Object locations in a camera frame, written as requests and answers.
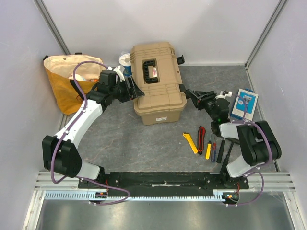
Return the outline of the tan plastic toolbox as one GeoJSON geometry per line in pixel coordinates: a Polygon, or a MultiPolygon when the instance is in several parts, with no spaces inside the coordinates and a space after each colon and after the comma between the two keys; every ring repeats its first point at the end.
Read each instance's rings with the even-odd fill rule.
{"type": "Polygon", "coordinates": [[[130,51],[132,77],[144,96],[134,100],[134,110],[144,125],[176,122],[187,104],[179,65],[169,42],[135,45],[130,51]]]}

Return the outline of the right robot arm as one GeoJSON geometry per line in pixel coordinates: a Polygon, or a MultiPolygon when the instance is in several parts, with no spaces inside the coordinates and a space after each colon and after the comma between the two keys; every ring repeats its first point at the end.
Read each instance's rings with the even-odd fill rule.
{"type": "Polygon", "coordinates": [[[232,121],[229,118],[229,101],[231,91],[202,92],[187,89],[190,98],[198,110],[204,109],[211,121],[211,131],[214,135],[237,141],[241,155],[233,162],[223,160],[218,176],[224,188],[232,188],[238,179],[255,173],[254,168],[270,163],[281,157],[281,147],[267,121],[248,121],[244,118],[232,121]]]}

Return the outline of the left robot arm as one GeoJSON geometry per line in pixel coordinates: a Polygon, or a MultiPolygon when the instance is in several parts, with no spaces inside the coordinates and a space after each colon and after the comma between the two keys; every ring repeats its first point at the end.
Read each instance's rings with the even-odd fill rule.
{"type": "Polygon", "coordinates": [[[43,139],[45,169],[70,178],[88,178],[95,188],[104,186],[104,168],[82,160],[78,152],[80,141],[113,100],[123,103],[144,95],[131,76],[119,80],[115,71],[102,71],[99,82],[86,94],[71,121],[54,136],[45,136],[43,139]]]}

